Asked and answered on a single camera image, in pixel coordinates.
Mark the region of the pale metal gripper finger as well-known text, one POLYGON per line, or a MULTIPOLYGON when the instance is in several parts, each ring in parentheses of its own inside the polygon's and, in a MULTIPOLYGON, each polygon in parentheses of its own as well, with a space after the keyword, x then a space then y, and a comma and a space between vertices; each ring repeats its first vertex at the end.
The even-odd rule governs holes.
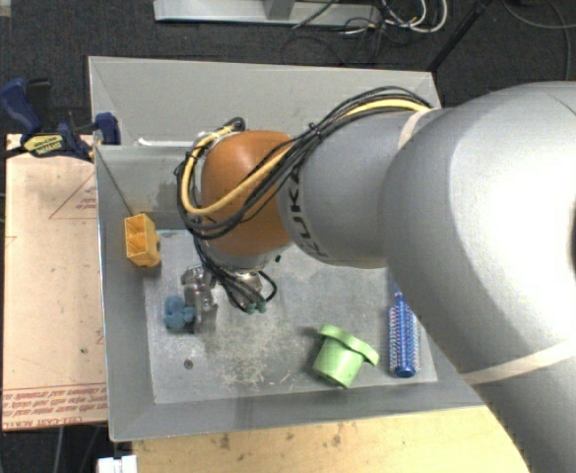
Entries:
POLYGON ((180 278, 185 308, 192 308, 195 319, 203 318, 206 297, 205 272, 201 266, 188 268, 180 278))
POLYGON ((198 289, 195 299, 195 332, 206 333, 214 331, 216 329, 218 304, 213 291, 209 288, 198 289))

